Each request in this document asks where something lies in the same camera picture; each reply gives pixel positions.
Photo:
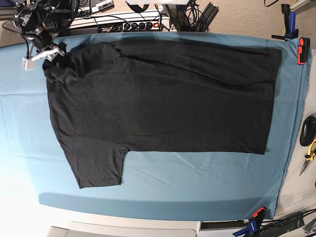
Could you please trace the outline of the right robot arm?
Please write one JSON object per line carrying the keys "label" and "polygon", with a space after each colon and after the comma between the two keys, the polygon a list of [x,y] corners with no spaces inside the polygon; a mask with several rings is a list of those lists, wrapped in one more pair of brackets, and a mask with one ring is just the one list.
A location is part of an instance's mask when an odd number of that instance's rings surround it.
{"label": "right robot arm", "polygon": [[58,55],[65,56],[65,47],[55,44],[53,39],[70,27],[79,9],[79,0],[23,1],[13,15],[19,35],[31,42],[22,62],[27,64],[41,58],[52,61]]}

